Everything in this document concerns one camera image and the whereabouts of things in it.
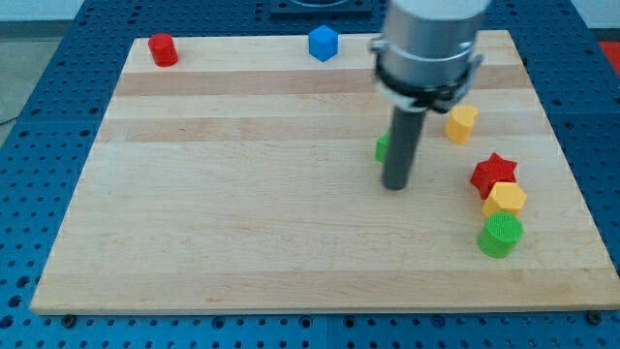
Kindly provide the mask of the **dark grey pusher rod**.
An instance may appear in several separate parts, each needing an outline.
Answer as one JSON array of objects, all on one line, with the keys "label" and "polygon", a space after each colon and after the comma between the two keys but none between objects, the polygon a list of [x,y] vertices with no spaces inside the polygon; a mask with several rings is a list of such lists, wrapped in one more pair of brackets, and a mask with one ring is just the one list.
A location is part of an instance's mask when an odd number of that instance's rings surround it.
[{"label": "dark grey pusher rod", "polygon": [[402,190],[409,181],[426,110],[395,108],[389,129],[382,183],[390,190]]}]

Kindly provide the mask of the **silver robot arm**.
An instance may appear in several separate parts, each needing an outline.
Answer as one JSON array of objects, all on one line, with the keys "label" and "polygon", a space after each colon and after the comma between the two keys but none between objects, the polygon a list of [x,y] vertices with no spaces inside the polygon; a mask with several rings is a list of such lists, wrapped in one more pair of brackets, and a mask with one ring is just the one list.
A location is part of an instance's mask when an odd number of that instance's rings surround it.
[{"label": "silver robot arm", "polygon": [[382,183],[409,181],[428,111],[450,111],[473,85],[483,56],[475,55],[490,0],[392,0],[381,35],[371,40],[374,82],[391,100]]}]

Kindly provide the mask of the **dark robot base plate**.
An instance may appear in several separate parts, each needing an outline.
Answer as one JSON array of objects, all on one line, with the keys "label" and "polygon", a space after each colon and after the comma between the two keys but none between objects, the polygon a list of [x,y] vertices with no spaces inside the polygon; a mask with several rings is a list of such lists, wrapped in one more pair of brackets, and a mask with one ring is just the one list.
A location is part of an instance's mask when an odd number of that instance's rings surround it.
[{"label": "dark robot base plate", "polygon": [[269,0],[272,15],[371,14],[372,0]]}]

